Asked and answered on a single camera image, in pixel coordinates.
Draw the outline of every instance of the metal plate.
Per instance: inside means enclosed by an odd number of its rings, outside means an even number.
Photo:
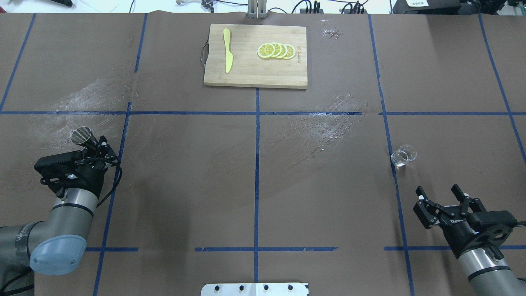
[[[201,296],[250,295],[250,296],[308,296],[306,283],[251,283],[251,284],[207,284]]]

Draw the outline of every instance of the wooden cutting board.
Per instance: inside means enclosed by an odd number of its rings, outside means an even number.
[[[223,29],[230,29],[234,62],[225,73]],[[263,59],[257,54],[263,43],[278,42],[296,47],[290,60]],[[205,85],[307,88],[307,29],[292,26],[211,24]]]

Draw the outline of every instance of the yellow lemon slice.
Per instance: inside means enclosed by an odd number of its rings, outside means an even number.
[[[283,51],[283,48],[280,46],[281,43],[277,43],[277,42],[272,42],[272,45],[274,45],[274,54],[272,55],[272,57],[277,57],[279,55],[281,55],[281,52]]]
[[[272,43],[263,43],[258,47],[258,56],[261,58],[270,58],[275,50],[276,47]]]
[[[289,49],[283,43],[280,43],[279,46],[281,47],[282,51],[281,51],[281,54],[278,55],[276,58],[284,58],[289,52]]]
[[[284,60],[290,60],[296,56],[296,48],[294,46],[285,44],[285,47],[287,48],[287,54],[283,57]]]

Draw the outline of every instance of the glass cup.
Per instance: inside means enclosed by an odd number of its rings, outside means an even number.
[[[391,162],[396,168],[403,167],[417,158],[417,151],[411,145],[402,145],[391,154]]]

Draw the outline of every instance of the brown table surface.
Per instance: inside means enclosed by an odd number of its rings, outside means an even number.
[[[308,89],[204,86],[211,23],[306,26]],[[37,275],[36,295],[255,281],[474,295],[442,232],[413,213],[415,188],[449,205],[459,184],[526,219],[526,18],[0,14],[0,28],[0,225],[47,219],[54,196],[33,165],[77,149],[79,126],[107,136],[124,169],[80,267]],[[394,178],[402,144],[418,157]],[[503,247],[518,276],[524,238]]]

